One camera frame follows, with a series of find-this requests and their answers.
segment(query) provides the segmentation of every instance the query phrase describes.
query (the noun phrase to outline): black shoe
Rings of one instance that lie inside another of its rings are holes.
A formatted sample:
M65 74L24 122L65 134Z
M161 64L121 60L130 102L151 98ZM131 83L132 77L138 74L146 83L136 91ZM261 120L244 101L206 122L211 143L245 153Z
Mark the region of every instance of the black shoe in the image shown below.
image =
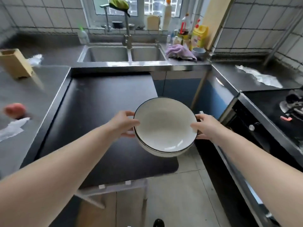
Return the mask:
M154 222L154 225L153 227L165 227L164 226L164 221L162 221L161 219L156 219L155 222Z

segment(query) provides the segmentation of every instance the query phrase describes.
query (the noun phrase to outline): stainless steel sink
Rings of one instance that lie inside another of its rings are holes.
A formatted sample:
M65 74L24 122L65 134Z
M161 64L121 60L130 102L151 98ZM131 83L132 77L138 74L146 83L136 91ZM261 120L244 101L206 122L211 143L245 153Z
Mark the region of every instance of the stainless steel sink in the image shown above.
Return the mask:
M123 62L128 61L125 47L89 47L81 62Z
M165 61L163 53L156 47L134 47L131 58L133 61Z

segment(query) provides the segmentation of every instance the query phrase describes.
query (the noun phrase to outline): hand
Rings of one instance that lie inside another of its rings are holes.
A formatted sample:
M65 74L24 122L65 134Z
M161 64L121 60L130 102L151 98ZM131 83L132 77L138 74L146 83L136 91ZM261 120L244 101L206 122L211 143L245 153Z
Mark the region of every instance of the hand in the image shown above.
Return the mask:
M119 111L107 125L114 131L117 137L134 137L134 134L128 134L127 131L132 131L134 126L139 126L140 122L137 119L128 118L128 116L134 116L132 111Z
M207 139L215 144L219 144L222 134L229 132L229 129L223 126L213 116L207 114L197 114L196 118L201 122L193 122L190 126L199 130L202 134L197 135L197 139Z

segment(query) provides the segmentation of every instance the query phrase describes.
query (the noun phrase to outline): floor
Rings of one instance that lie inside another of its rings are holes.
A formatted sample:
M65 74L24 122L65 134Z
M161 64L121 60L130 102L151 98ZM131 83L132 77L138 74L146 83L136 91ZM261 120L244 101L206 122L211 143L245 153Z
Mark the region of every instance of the floor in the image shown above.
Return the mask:
M196 147L178 161L176 173L148 179L147 202L143 202L143 189L98 196L106 205L104 210L82 201L76 226L152 227L161 218L167 227L230 227Z

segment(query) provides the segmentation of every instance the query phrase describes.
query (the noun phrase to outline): yellow detergent bottle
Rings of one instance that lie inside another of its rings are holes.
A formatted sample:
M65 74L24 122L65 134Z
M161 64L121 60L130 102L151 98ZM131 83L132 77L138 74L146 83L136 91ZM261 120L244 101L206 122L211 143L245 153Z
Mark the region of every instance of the yellow detergent bottle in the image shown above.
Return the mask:
M203 48L207 33L207 26L197 24L191 35L191 49L195 47Z

